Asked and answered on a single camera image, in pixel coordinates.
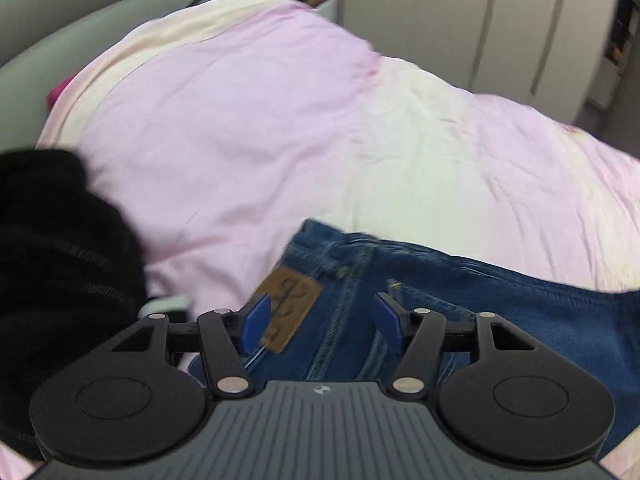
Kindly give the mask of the beige wardrobe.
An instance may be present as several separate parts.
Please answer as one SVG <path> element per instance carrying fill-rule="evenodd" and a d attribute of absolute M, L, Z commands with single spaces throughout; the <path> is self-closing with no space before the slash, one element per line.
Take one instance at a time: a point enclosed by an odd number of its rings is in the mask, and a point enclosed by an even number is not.
<path fill-rule="evenodd" d="M 342 22 L 378 52 L 474 93 L 571 124 L 617 0 L 343 0 Z"/>

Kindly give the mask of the blue denim jeans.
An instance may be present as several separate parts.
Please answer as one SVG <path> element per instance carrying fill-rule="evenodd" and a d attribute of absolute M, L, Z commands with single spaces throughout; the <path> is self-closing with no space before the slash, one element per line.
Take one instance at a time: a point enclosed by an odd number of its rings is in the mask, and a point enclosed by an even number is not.
<path fill-rule="evenodd" d="M 427 308 L 451 322 L 495 312 L 605 385 L 616 414 L 602 451 L 639 425 L 638 292 L 593 292 L 433 248 L 345 233 L 306 220 L 281 266 L 314 281 L 319 296 L 279 354 L 250 354 L 250 376 L 266 380 L 390 382 L 399 359 L 374 326 L 375 296 L 408 310 Z"/>

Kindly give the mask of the grey bed headboard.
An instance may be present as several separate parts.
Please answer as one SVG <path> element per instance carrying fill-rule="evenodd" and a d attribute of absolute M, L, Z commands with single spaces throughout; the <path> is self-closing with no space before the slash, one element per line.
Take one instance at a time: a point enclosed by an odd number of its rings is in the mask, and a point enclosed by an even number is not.
<path fill-rule="evenodd" d="M 31 148 L 47 94 L 139 25 L 193 0 L 1 0 L 1 147 Z"/>

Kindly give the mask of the magenta pillow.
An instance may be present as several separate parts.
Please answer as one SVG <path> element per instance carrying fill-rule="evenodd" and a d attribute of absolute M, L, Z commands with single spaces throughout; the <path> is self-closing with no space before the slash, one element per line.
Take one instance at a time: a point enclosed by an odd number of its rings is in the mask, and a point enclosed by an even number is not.
<path fill-rule="evenodd" d="M 52 108 L 55 106 L 56 101 L 60 98 L 60 95 L 66 89 L 66 87 L 72 82 L 75 76 L 69 76 L 57 84 L 53 89 L 51 89 L 46 95 L 46 103 L 48 111 L 50 112 Z"/>

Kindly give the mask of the pink floral quilt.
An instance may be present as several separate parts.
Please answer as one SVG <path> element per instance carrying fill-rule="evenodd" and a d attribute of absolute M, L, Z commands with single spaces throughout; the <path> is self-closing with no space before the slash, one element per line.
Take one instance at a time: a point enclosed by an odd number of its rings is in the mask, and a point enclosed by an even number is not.
<path fill-rule="evenodd" d="M 266 294 L 270 322 L 253 352 L 281 353 L 320 294 L 280 263 L 308 219 L 639 295 L 638 159 L 379 54 L 293 0 L 214 0 L 137 27 L 75 76 L 34 146 L 8 152 L 32 150 L 75 154 L 89 191 L 137 237 L 148 296 L 134 323 L 190 323 Z M 491 463 L 425 404 L 390 396 L 389 382 L 250 380 L 251 396 L 214 404 L 194 437 L 155 460 L 48 460 L 35 436 L 40 459 L 2 460 L 2 477 L 639 474 L 639 425 L 581 463 Z"/>

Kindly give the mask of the black garment with drawstring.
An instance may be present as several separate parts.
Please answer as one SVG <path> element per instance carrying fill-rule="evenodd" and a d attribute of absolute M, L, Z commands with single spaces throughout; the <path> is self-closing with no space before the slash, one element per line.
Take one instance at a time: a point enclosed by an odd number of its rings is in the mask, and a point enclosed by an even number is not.
<path fill-rule="evenodd" d="M 1 156 L 1 440 L 29 460 L 38 387 L 137 321 L 140 244 L 71 152 Z"/>

